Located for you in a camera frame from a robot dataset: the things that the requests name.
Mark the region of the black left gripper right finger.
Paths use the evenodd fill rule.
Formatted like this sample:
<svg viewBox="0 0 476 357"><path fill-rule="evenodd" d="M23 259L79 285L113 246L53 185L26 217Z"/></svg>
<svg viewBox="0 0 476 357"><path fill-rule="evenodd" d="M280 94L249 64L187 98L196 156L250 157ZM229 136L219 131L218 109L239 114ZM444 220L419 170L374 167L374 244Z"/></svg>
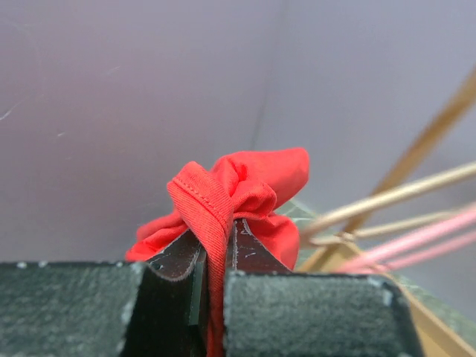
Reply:
<svg viewBox="0 0 476 357"><path fill-rule="evenodd" d="M227 356L422 356L409 303L376 274L294 273L234 223L224 288Z"/></svg>

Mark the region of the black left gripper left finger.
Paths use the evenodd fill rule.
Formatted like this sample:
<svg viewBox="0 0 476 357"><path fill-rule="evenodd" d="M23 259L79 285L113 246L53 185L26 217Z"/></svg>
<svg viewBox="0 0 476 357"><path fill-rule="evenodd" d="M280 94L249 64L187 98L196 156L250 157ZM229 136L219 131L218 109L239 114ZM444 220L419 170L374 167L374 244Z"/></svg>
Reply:
<svg viewBox="0 0 476 357"><path fill-rule="evenodd" d="M1 265L3 356L204 356L207 255L191 232L144 262Z"/></svg>

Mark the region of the pink plastic hanger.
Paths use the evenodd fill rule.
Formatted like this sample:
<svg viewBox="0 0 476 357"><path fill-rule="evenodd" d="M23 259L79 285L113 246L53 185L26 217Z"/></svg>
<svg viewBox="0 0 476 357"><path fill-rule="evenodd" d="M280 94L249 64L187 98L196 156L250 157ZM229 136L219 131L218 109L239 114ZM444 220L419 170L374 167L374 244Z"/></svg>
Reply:
<svg viewBox="0 0 476 357"><path fill-rule="evenodd" d="M471 232L461 237L456 237L448 242L441 243L429 248L428 250L417 252L395 260L387 265L379 263L384 259L396 256L397 254L420 247L426 243L430 243L442 236L453 233L460 229L466 228L475 223L475 205L470 205L465 210L450 216L442 221L430 224L424 228L420 228L405 236L386 242L363 254L344 263L336 269L339 273L362 273L363 271L391 271L403 268L420 261L437 257L446 252L457 250L465 245L475 241L475 233Z"/></svg>

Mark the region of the red top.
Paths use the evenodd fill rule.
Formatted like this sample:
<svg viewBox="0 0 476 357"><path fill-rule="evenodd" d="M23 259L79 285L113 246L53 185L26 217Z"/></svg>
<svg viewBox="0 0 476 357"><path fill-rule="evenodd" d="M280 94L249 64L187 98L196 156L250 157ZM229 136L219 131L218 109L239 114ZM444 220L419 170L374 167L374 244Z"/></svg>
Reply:
<svg viewBox="0 0 476 357"><path fill-rule="evenodd" d="M167 184L172 213L142 225L128 261L145 261L190 229L208 254L209 356L222 356L225 252L236 219L246 219L256 238L288 269L298 258L300 236L293 221L275 211L308 182L309 155L302 147L242 151L219 158L206 170L195 161Z"/></svg>

